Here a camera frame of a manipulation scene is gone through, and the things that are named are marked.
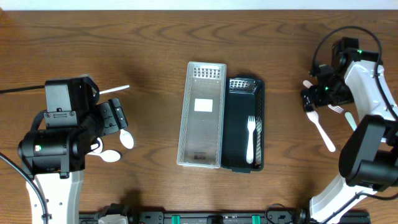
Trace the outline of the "white plastic fork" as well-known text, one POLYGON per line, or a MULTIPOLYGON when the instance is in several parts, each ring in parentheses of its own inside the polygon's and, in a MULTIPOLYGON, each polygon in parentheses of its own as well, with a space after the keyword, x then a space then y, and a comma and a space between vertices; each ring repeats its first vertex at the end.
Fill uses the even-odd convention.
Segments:
POLYGON ((356 128, 357 128, 357 124, 356 124, 356 121, 355 121, 353 115, 352 115, 349 111, 346 111, 346 112, 344 113, 344 116, 345 116, 345 118, 346 118, 348 124, 350 125, 351 129, 352 129, 353 131, 355 131, 356 128))
POLYGON ((252 164, 254 161, 254 149, 253 149, 253 136, 254 130, 256 129, 256 119, 255 116, 248 116, 248 145, 246 150, 246 162, 252 164))
MULTIPOLYGON (((313 84, 310 82, 310 81, 308 81, 308 80, 304 80, 303 81, 303 85, 306 87, 306 88, 310 88, 313 84)), ((332 105, 328 105, 328 107, 331 109, 331 110, 333 110, 333 111, 335 111, 335 112, 337 112, 337 113, 343 113, 345 110, 342 108, 342 107, 340 107, 340 106, 332 106, 332 105)))

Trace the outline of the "black plastic mesh basket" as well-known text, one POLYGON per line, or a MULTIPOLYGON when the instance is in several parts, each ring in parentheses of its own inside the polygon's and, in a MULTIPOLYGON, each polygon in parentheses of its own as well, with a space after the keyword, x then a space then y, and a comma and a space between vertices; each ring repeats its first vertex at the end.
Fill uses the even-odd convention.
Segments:
POLYGON ((224 128, 221 167, 233 172, 259 172, 264 167, 265 84, 251 74, 239 74, 227 80, 224 104, 224 128), (255 116, 254 161, 246 162, 248 116, 255 116))

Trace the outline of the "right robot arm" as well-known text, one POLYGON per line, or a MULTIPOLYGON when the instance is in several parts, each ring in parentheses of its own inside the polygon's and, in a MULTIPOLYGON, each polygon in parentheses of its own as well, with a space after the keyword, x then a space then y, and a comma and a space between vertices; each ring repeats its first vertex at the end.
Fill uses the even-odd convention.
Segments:
POLYGON ((317 121, 318 107, 354 103, 360 122, 340 152, 338 175, 297 212, 295 223, 338 223, 361 200, 397 186, 397 104, 381 53, 343 37, 332 46, 331 65, 313 63, 318 83, 300 93, 304 112, 317 121))

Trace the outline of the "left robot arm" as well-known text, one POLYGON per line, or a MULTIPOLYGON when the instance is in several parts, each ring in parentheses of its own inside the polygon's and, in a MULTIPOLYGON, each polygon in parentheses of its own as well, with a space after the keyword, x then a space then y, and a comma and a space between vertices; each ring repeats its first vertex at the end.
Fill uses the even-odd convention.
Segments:
POLYGON ((118 98, 99 103, 89 76, 47 80, 47 109, 19 143, 33 223, 78 223, 85 156, 102 136, 128 126, 118 98))

